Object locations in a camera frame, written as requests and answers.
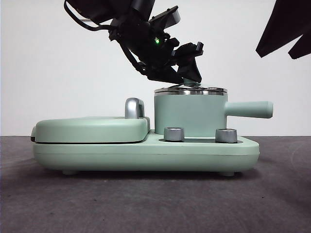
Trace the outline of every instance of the silver knob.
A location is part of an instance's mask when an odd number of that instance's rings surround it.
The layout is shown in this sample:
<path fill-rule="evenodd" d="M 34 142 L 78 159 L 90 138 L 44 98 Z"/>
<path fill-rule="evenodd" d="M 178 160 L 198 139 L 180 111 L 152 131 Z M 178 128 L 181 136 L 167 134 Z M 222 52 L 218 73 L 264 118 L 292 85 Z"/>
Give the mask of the silver knob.
<path fill-rule="evenodd" d="M 164 140 L 170 142 L 182 142 L 185 140 L 184 128 L 168 127 L 164 129 Z"/>
<path fill-rule="evenodd" d="M 125 102 L 125 119 L 145 117 L 144 102 L 137 98 L 128 98 Z"/>
<path fill-rule="evenodd" d="M 238 142 L 237 130 L 218 129 L 216 130 L 215 141 L 222 143 L 237 143 Z"/>

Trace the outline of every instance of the appliance base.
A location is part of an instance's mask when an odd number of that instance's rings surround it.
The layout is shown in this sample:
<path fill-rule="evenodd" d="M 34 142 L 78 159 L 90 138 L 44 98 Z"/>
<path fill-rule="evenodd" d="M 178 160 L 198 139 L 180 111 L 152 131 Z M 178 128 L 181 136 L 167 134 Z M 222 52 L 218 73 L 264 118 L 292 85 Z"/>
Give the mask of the appliance base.
<path fill-rule="evenodd" d="M 34 143 L 35 159 L 65 175 L 78 171 L 211 171 L 224 176 L 251 169 L 259 144 L 238 137 L 239 143 L 215 143 L 213 137 L 194 142 L 166 142 L 150 131 L 138 143 Z"/>

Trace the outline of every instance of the mint green appliance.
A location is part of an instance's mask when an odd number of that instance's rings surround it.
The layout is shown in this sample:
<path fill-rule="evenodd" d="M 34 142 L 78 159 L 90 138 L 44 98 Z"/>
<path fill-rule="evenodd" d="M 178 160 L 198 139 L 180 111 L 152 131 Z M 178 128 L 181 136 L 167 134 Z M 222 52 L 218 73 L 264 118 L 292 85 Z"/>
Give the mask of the mint green appliance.
<path fill-rule="evenodd" d="M 259 144 L 226 128 L 226 116 L 272 117 L 270 102 L 228 103 L 227 91 L 179 85 L 155 91 L 155 130 L 143 101 L 129 98 L 121 117 L 44 120 L 31 139 L 44 167 L 78 171 L 213 171 L 251 169 Z"/>

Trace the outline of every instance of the green led light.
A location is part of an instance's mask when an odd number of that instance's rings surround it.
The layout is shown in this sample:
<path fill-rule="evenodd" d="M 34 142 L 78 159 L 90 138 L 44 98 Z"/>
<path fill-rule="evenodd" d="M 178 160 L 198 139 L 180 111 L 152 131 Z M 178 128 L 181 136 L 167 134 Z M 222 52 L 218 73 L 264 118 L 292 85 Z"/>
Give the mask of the green led light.
<path fill-rule="evenodd" d="M 155 43 L 158 45 L 158 44 L 160 44 L 160 39 L 159 38 L 155 38 Z"/>

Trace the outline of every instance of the rubber foot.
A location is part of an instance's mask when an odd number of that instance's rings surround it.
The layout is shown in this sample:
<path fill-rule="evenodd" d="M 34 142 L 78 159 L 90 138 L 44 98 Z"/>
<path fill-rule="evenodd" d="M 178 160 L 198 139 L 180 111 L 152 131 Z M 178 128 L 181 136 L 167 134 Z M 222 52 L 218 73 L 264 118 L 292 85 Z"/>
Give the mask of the rubber foot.
<path fill-rule="evenodd" d="M 63 171 L 63 174 L 64 174 L 64 175 L 67 175 L 67 176 L 76 175 L 76 174 L 78 174 L 78 173 L 79 173 L 79 171 L 70 171 L 70 170 L 64 170 L 64 171 Z"/>
<path fill-rule="evenodd" d="M 227 177 L 234 176 L 234 172 L 218 172 L 218 174 Z"/>

